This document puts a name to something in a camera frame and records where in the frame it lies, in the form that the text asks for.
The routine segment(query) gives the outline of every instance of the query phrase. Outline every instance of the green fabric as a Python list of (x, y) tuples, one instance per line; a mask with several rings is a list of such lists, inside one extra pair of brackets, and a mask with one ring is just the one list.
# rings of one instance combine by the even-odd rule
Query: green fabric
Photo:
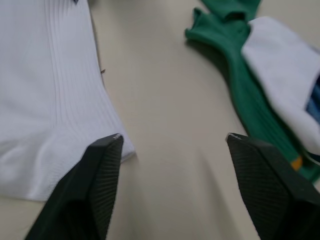
[[(248, 135), (273, 144), (289, 162), (304, 155), (303, 147), (273, 112), (241, 55), (251, 30), (248, 21), (255, 18), (260, 0), (202, 1), (211, 13), (195, 8), (194, 25), (185, 31), (185, 36), (218, 50), (225, 57), (231, 99)], [(303, 166), (299, 172), (313, 182), (320, 177), (320, 167), (315, 164)]]

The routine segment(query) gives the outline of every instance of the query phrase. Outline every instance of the white fabric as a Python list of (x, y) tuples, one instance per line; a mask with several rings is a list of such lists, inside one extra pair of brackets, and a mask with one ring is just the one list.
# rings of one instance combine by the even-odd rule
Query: white fabric
[(320, 74), (319, 54), (271, 17), (256, 18), (250, 25), (243, 57), (273, 110), (308, 152), (320, 155), (320, 126), (305, 110)]
[(0, 1), (0, 194), (46, 200), (97, 139), (121, 133), (87, 0)]

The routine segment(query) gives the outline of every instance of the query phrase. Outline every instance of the beige table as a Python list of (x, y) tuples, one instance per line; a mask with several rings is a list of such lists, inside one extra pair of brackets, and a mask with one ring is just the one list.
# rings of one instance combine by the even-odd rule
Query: beige table
[[(108, 240), (258, 240), (228, 132), (244, 134), (215, 67), (185, 45), (197, 0), (91, 3), (104, 83), (137, 151), (121, 166)], [(320, 47), (320, 1), (265, 0)], [(0, 240), (21, 240), (42, 208), (0, 198)]]

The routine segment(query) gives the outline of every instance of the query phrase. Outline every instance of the textured black surface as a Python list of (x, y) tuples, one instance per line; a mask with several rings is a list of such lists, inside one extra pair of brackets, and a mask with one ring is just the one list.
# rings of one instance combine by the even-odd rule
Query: textured black surface
[(123, 137), (91, 144), (57, 184), (26, 240), (105, 240), (114, 209)]
[(272, 145), (229, 134), (243, 202), (261, 240), (320, 239), (320, 195)]

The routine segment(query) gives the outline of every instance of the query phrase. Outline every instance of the blue fabric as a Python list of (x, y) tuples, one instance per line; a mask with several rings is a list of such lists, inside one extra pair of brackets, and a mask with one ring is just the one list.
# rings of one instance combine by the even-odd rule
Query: blue fabric
[(320, 124), (320, 76), (316, 81), (306, 111)]

